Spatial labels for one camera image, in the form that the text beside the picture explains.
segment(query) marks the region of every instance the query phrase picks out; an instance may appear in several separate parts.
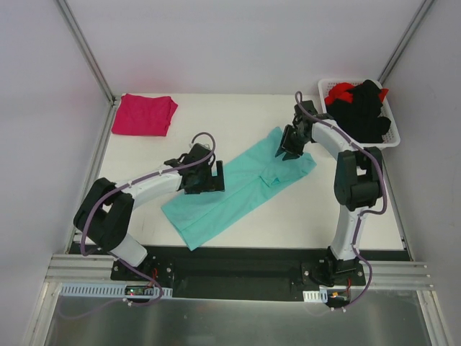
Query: folded red towel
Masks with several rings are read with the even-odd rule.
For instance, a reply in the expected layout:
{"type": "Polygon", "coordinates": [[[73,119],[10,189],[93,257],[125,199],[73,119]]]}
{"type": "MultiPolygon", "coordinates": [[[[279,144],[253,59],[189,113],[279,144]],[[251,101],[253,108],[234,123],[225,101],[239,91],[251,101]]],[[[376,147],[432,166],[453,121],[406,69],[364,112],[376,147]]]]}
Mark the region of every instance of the folded red towel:
{"type": "Polygon", "coordinates": [[[126,94],[115,116],[112,133],[127,136],[166,136],[178,105],[170,96],[126,94]]]}

